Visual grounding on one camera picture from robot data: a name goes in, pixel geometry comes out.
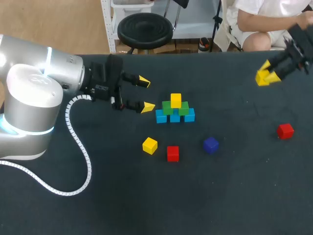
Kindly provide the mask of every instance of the hand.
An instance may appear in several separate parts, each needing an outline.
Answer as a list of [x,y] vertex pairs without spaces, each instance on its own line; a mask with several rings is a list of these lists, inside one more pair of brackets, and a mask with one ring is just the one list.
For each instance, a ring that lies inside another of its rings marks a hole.
[[313,24],[313,11],[303,12],[297,16],[297,24],[302,28],[306,29],[309,25]]

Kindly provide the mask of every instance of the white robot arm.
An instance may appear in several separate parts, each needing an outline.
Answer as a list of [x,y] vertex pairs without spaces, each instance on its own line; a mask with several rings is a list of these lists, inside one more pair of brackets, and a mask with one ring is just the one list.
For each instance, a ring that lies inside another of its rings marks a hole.
[[[0,81],[5,87],[4,113],[0,114],[0,165],[25,171],[51,192],[72,196],[82,192],[91,178],[87,151],[76,136],[69,119],[71,106],[79,99],[110,101],[113,108],[128,108],[138,113],[151,111],[153,104],[123,101],[121,81],[148,87],[150,82],[139,75],[122,71],[123,61],[109,55],[105,65],[91,63],[85,70],[83,59],[51,47],[0,35]],[[88,175],[81,188],[73,192],[58,191],[27,168],[7,160],[32,160],[48,148],[63,93],[83,95],[67,105],[65,119],[74,140],[82,150]]]

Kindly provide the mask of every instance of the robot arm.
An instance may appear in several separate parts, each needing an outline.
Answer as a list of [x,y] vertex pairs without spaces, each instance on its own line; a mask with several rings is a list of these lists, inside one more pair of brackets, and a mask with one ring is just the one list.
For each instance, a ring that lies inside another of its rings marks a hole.
[[105,65],[92,62],[85,69],[79,56],[1,35],[0,78],[5,85],[5,104],[0,114],[0,158],[29,160],[44,154],[63,93],[83,91],[73,102],[100,99],[116,110],[152,111],[154,104],[123,100],[122,81],[145,88],[150,82],[122,69],[123,60],[116,55],[109,55]]
[[38,68],[44,76],[58,82],[66,94],[74,95],[81,90],[89,94],[93,101],[110,101],[117,110],[128,108],[144,113],[154,108],[153,104],[147,102],[123,102],[122,80],[146,88],[150,82],[139,75],[126,74],[123,71],[123,60],[116,55],[110,55],[105,65],[92,62],[90,68],[85,68],[80,56],[0,35],[0,81],[3,84],[10,69],[16,64]]
[[304,69],[309,74],[313,63],[313,26],[302,30],[295,25],[288,30],[291,40],[286,40],[286,49],[268,59],[257,71],[256,82],[259,86],[268,86],[280,82],[296,69]]

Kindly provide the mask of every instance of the block stack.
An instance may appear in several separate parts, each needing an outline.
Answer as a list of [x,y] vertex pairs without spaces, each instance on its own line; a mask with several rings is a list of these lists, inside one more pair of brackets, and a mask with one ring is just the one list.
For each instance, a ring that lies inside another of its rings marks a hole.
[[170,117],[170,122],[180,122],[183,117],[185,122],[195,121],[195,111],[189,108],[187,101],[181,101],[181,94],[171,94],[170,101],[162,102],[162,109],[156,110],[156,122],[167,123],[167,117]]

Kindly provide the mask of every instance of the white shirt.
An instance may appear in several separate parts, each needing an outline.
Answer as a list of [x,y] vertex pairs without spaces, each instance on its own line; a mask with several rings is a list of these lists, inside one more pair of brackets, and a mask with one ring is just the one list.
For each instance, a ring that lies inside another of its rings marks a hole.
[[299,15],[313,0],[235,0],[227,10],[229,25],[237,22],[238,9],[253,15],[290,17]]

